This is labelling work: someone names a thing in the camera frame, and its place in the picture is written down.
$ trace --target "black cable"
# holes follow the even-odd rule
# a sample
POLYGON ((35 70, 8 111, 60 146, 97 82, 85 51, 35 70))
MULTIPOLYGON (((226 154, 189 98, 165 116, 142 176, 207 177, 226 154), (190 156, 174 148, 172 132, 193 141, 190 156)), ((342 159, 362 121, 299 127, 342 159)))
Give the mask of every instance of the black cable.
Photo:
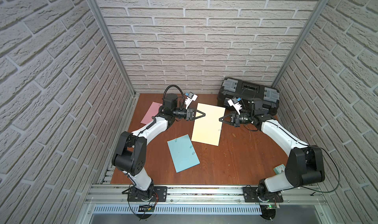
POLYGON ((150 202, 148 203, 148 205, 147 205, 147 206, 145 206, 145 205, 143 205, 143 206, 139 206, 139 207, 142 207, 142 208, 144 208, 144 213, 143 213, 142 217, 141 217, 141 218, 139 219, 139 221, 143 219, 143 217, 144 217, 144 214, 145 214, 145 212, 147 211, 147 208, 149 208, 149 207, 150 207, 150 203, 151 203, 151 200, 150 200, 150 202))
MULTIPOLYGON (((169 88, 172 88, 172 87, 175 87, 178 89, 178 91, 180 91, 183 99, 184 99, 184 93, 183 91, 180 89, 180 87, 178 87, 177 85, 168 85, 168 87, 164 90, 164 93, 163 93, 163 102, 164 102, 164 99, 165 99, 165 94, 167 93, 168 89, 169 88)), ((184 104, 182 104, 182 106, 180 107, 180 110, 182 110, 184 108, 184 104)))
POLYGON ((137 218, 139 218, 138 215, 132 210, 132 208, 131 208, 131 206, 130 206, 130 202, 129 202, 130 186, 131 186, 131 184, 129 185, 129 192, 127 193, 127 203, 129 204, 129 208, 130 208, 131 212, 133 212, 134 215, 135 215, 137 218))
POLYGON ((331 191, 313 190, 313 189, 310 189, 310 188, 307 188, 307 187, 304 187, 304 186, 303 186, 303 188, 306 188, 306 189, 308 189, 308 190, 312 190, 312 191, 315 191, 315 192, 319 192, 319 193, 332 193, 332 192, 335 191, 335 190, 339 187, 339 185, 340 185, 340 171, 339 171, 339 169, 338 169, 338 167, 337 167, 337 165, 336 165, 336 162, 332 159, 331 155, 329 155, 329 154, 327 153, 327 151, 326 151, 324 148, 321 148, 321 149, 324 150, 324 152, 328 155, 328 157, 329 157, 329 158, 331 159, 331 161, 333 162, 333 165, 336 167, 336 171, 337 171, 337 175, 338 175, 337 186, 336 186, 333 190, 331 190, 331 191))
MULTIPOLYGON (((252 87, 251 87, 251 86, 247 86, 247 87, 245 87, 244 90, 242 91, 242 93, 241 93, 240 95, 243 96, 244 91, 245 91, 246 89, 249 89, 249 88, 252 88, 252 87)), ((255 99, 256 92, 257 92, 257 90, 255 90, 255 94, 253 94, 253 98, 252 98, 252 100, 255 99)), ((244 104, 243 99, 242 99, 242 102, 243 102, 243 106, 244 106, 244 111, 248 111, 248 110, 246 109, 246 106, 245 106, 245 104, 244 104)))
POLYGON ((252 132, 256 132, 256 131, 258 131, 257 129, 248 129, 248 127, 245 126, 245 124, 243 124, 243 126, 244 126, 247 130, 249 130, 249 131, 252 131, 252 132))
POLYGON ((285 130, 283 130, 281 127, 279 127, 278 125, 274 124, 273 122, 269 122, 275 126, 277 126, 278 128, 280 128, 283 132, 285 132, 290 138, 292 138, 293 140, 295 140, 297 143, 299 143, 300 145, 303 145, 303 146, 307 146, 307 147, 311 147, 311 148, 320 148, 322 150, 324 150, 324 152, 328 155, 328 157, 331 159, 331 161, 333 162, 334 166, 336 167, 336 171, 337 171, 337 175, 338 175, 338 182, 337 182, 337 186, 336 188, 334 188, 333 190, 331 191, 320 191, 320 190, 313 190, 313 189, 310 189, 310 188, 307 188, 307 187, 304 187, 302 186, 303 188, 306 188, 306 189, 309 189, 309 190, 312 190, 312 191, 316 191, 316 192, 319 192, 319 193, 332 193, 333 191, 335 191, 339 185, 340 185, 340 171, 336 165, 336 162, 332 159, 331 155, 328 154, 328 152, 324 149, 324 148, 321 148, 321 147, 315 147, 315 146, 310 146, 310 145, 304 145, 302 143, 300 143, 298 140, 296 140, 295 138, 293 138, 288 132, 286 132, 285 130))
POLYGON ((140 135, 141 133, 143 133, 145 130, 146 130, 146 128, 145 128, 144 130, 140 131, 140 132, 138 133, 137 137, 139 137, 139 135, 140 135))

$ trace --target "black toolbox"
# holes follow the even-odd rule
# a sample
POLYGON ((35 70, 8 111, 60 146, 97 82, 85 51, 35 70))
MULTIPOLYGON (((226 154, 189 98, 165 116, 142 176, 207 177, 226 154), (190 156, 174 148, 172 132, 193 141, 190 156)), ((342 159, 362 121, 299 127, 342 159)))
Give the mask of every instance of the black toolbox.
POLYGON ((254 115, 277 114, 279 92, 275 88, 226 77, 217 96, 218 107, 235 111, 227 102, 234 97, 241 98, 242 109, 254 110, 254 115))

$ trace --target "wooden table surface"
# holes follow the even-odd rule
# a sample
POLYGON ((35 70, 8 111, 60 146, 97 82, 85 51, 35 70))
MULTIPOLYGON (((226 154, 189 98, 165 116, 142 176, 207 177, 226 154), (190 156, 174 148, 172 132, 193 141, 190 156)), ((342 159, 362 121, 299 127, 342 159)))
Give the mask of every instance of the wooden table surface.
MULTIPOLYGON (((144 126, 140 123, 152 102, 162 103, 163 94, 140 94, 129 132, 144 126)), ((217 95, 199 94, 190 104, 217 104, 217 95)), ((263 178, 274 175, 273 168, 286 165, 287 155, 266 134, 249 132, 243 126, 222 125, 219 146, 193 142, 200 164, 176 173, 167 141, 186 134, 192 137, 194 121, 174 122, 147 146, 144 165, 155 184, 204 184, 204 185, 255 185, 263 178)), ((111 184, 130 184, 121 171, 115 169, 111 184)))

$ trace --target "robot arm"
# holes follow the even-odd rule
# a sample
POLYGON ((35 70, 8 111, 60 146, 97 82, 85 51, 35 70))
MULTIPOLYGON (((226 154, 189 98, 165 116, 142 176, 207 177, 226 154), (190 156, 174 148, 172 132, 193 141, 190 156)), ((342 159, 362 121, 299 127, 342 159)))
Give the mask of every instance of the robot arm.
POLYGON ((239 127, 240 124, 253 124, 271 137, 287 154, 285 171, 267 179, 258 185, 259 198, 267 200, 273 192, 322 182, 325 179, 323 157, 320 148, 309 146, 301 141, 276 121, 271 115, 255 115, 244 112, 240 115, 231 113, 219 121, 239 127))
MULTIPOLYGON (((205 113, 201 111, 191 108, 184 109, 181 102, 180 107, 177 107, 177 95, 166 94, 170 87, 178 88, 184 98, 184 94, 178 86, 168 86, 163 94, 163 105, 159 108, 158 114, 152 117, 153 121, 131 133, 126 131, 121 133, 111 160, 113 166, 130 178, 135 192, 143 201, 149 201, 154 191, 154 182, 144 169, 147 145, 158 134, 172 126, 176 118, 185 118, 189 121, 205 116, 205 113)), ((197 95, 193 93, 190 95, 192 98, 197 98, 197 95)))

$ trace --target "white robot arm segment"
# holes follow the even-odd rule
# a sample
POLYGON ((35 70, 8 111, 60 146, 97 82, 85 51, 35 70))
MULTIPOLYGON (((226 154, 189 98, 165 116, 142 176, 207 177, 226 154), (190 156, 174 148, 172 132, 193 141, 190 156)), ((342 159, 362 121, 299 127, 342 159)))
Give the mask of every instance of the white robot arm segment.
POLYGON ((289 156, 290 151, 295 147, 305 148, 308 146, 308 143, 295 137, 276 120, 267 120, 263 122, 261 125, 261 131, 271 137, 287 156, 289 156))
POLYGON ((155 117, 156 123, 149 127, 154 121, 145 125, 144 127, 133 131, 132 134, 138 137, 147 139, 147 145, 161 132, 165 131, 168 127, 168 121, 163 117, 155 117))

